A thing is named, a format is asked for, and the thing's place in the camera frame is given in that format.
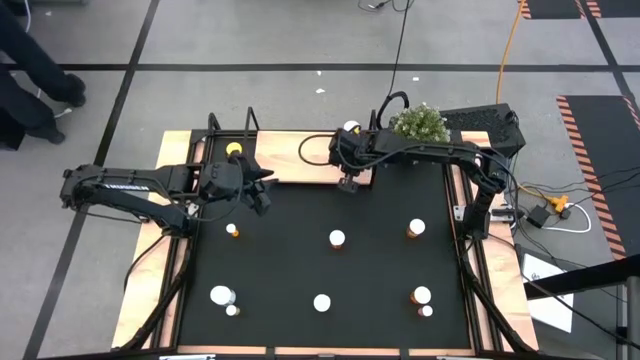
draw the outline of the black shoe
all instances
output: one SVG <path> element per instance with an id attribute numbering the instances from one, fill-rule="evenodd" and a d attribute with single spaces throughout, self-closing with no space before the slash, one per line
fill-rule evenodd
<path id="1" fill-rule="evenodd" d="M 65 139 L 64 134 L 58 131 L 58 129 L 56 129 L 55 127 L 40 127 L 36 129 L 27 129 L 26 133 L 29 136 L 37 137 L 40 139 L 46 139 L 50 143 L 55 145 L 62 144 L 62 142 Z"/>
<path id="2" fill-rule="evenodd" d="M 67 79 L 73 83 L 73 90 L 71 91 L 71 98 L 67 100 L 67 103 L 73 107 L 82 107 L 87 102 L 87 98 L 84 96 L 87 86 L 84 81 L 74 74 L 67 74 Z"/>

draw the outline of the wooden board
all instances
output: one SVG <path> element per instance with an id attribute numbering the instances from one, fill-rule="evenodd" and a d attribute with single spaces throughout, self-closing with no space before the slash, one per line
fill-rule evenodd
<path id="1" fill-rule="evenodd" d="M 258 133 L 259 143 L 256 145 L 256 159 L 262 167 L 269 168 L 279 174 L 278 177 L 288 179 L 291 182 L 312 182 L 316 179 L 319 182 L 335 183 L 340 177 L 339 172 L 332 171 L 329 167 L 313 167 L 299 161 L 298 145 L 312 132 L 287 132 L 287 131 L 261 131 Z M 189 147 L 190 131 L 168 131 L 165 132 L 163 143 L 160 148 L 157 166 L 183 163 L 186 161 L 187 151 Z M 472 141 L 482 147 L 490 146 L 488 135 L 484 132 L 462 132 L 464 141 Z M 306 149 L 304 147 L 303 155 L 307 154 L 313 157 L 312 161 L 326 161 L 327 145 L 329 138 L 319 138 L 309 141 L 313 147 Z M 458 203 L 464 204 L 464 195 L 462 191 L 462 182 L 459 169 L 454 168 L 454 183 L 456 187 L 456 195 Z M 364 177 L 362 181 L 368 183 L 371 179 L 370 174 L 361 175 Z M 151 199 L 157 202 L 164 201 L 158 196 L 151 196 Z M 504 197 L 496 196 L 494 206 L 502 204 Z M 507 241 L 512 242 L 509 226 L 506 224 L 491 224 L 490 232 Z M 136 254 L 144 251 L 151 242 L 159 236 L 159 230 L 154 224 L 143 225 L 140 229 Z M 165 241 L 154 252 L 149 254 L 144 261 L 140 263 L 138 268 L 132 273 L 129 280 L 129 288 L 123 299 L 120 319 L 116 328 L 113 345 L 119 346 L 130 339 L 135 331 L 142 325 L 148 317 L 153 307 L 158 301 L 162 277 L 166 266 L 169 250 L 169 241 Z M 499 240 L 487 239 L 484 242 L 486 262 L 489 269 L 492 291 L 495 303 L 501 310 L 502 314 L 509 321 L 511 326 L 518 332 L 522 339 L 529 346 L 537 349 L 537 339 L 533 330 L 533 322 L 529 315 L 527 299 L 524 293 L 524 287 L 520 278 L 520 268 L 518 259 L 513 248 L 503 244 Z M 176 266 L 179 266 L 180 257 L 183 252 L 179 251 Z M 481 323 L 481 335 L 485 348 L 490 348 L 491 339 L 488 331 L 486 312 L 482 305 L 478 304 L 478 312 Z M 165 315 L 165 327 L 161 338 L 162 345 L 168 345 L 173 325 L 173 317 L 175 314 L 175 301 L 167 310 Z M 377 349 L 327 349 L 327 348 L 276 348 L 278 354 L 323 354 L 327 350 L 335 350 L 340 354 L 363 354 L 371 355 L 372 350 Z M 382 349 L 382 354 L 396 352 L 398 349 Z M 185 353 L 218 353 L 218 354 L 264 354 L 264 347 L 234 347 L 234 346 L 181 346 L 180 352 Z M 465 356 L 472 355 L 471 350 L 465 349 L 411 349 L 412 356 L 433 356 L 433 355 L 449 355 L 449 356 Z"/>
<path id="2" fill-rule="evenodd" d="M 326 163 L 329 158 L 329 142 L 333 132 L 307 131 L 259 131 L 256 140 L 256 161 L 261 167 L 275 171 L 271 178 L 280 182 L 336 184 L 344 174 L 335 166 L 313 166 L 298 156 L 300 143 L 311 135 L 327 135 L 313 138 L 302 147 L 302 156 L 315 163 Z M 359 184 L 371 182 L 371 170 L 363 171 L 354 179 Z"/>
<path id="3" fill-rule="evenodd" d="M 484 146 L 489 141 L 487 133 L 479 134 L 477 131 L 462 132 L 463 141 L 472 141 L 478 146 Z M 460 177 L 460 169 L 453 167 L 453 177 L 456 187 L 456 196 L 458 204 L 464 205 L 465 198 L 462 191 L 462 179 Z M 471 189 L 475 195 L 477 186 L 471 184 Z M 498 194 L 494 197 L 492 208 L 499 207 L 504 204 L 504 194 Z M 504 223 L 491 223 L 489 225 L 489 233 L 513 244 L 511 237 L 511 228 Z M 500 312 L 507 319 L 513 329 L 520 335 L 522 340 L 534 349 L 538 349 L 538 340 L 533 328 L 533 321 L 529 314 L 529 305 L 527 296 L 522 285 L 522 277 L 520 275 L 520 265 L 518 256 L 513 247 L 504 244 L 502 241 L 489 236 L 483 241 L 485 259 L 489 271 L 489 281 L 491 282 L 491 291 L 493 292 L 494 303 L 500 309 Z M 470 254 L 471 259 L 475 259 L 475 254 Z M 472 267 L 475 271 L 475 261 L 472 261 Z M 482 324 L 482 340 L 485 348 L 490 349 L 491 338 L 487 336 L 489 328 L 487 326 L 487 314 L 480 301 L 476 301 L 478 308 L 478 316 L 485 320 Z M 503 347 L 510 350 L 511 347 L 502 339 Z"/>
<path id="4" fill-rule="evenodd" d="M 189 150 L 190 137 L 191 131 L 165 132 L 156 168 L 184 163 Z M 149 200 L 159 204 L 168 203 L 167 200 L 155 193 L 149 194 Z M 160 228 L 155 223 L 142 224 L 133 258 L 137 258 L 159 236 Z M 168 237 L 162 240 L 131 272 L 127 290 L 122 299 L 112 347 L 121 346 L 129 341 L 158 303 L 170 242 Z"/>

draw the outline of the black floor mat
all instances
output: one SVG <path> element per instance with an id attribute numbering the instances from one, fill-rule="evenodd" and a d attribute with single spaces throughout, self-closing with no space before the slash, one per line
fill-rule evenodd
<path id="1" fill-rule="evenodd" d="M 578 0 L 525 0 L 522 16 L 527 19 L 580 19 L 584 10 Z"/>
<path id="2" fill-rule="evenodd" d="M 614 258 L 639 254 L 640 120 L 631 102 L 559 96 L 558 106 Z"/>
<path id="3" fill-rule="evenodd" d="M 640 17 L 640 1 L 637 0 L 587 0 L 589 11 L 595 17 Z"/>

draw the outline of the green plant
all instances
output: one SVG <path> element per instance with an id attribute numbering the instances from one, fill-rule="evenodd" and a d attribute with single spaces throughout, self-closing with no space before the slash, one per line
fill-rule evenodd
<path id="1" fill-rule="evenodd" d="M 393 132 L 408 139 L 423 142 L 449 142 L 449 131 L 444 123 L 447 121 L 438 109 L 430 108 L 425 103 L 404 109 L 391 117 Z"/>

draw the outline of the black table surface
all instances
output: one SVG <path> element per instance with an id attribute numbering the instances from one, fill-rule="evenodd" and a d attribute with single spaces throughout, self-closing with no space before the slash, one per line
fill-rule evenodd
<path id="1" fill-rule="evenodd" d="M 217 158 L 226 143 L 216 141 Z M 441 165 L 380 167 L 373 188 L 356 194 L 277 184 L 270 197 L 263 217 L 241 205 L 201 226 L 179 345 L 470 348 Z M 212 204 L 203 216 L 229 206 Z M 410 240 L 414 218 L 427 229 Z M 334 229 L 346 235 L 339 251 L 329 245 Z M 239 316 L 210 300 L 216 285 L 236 292 Z M 421 285 L 432 292 L 429 318 L 409 301 Z M 326 313 L 313 307 L 318 294 L 331 297 Z"/>

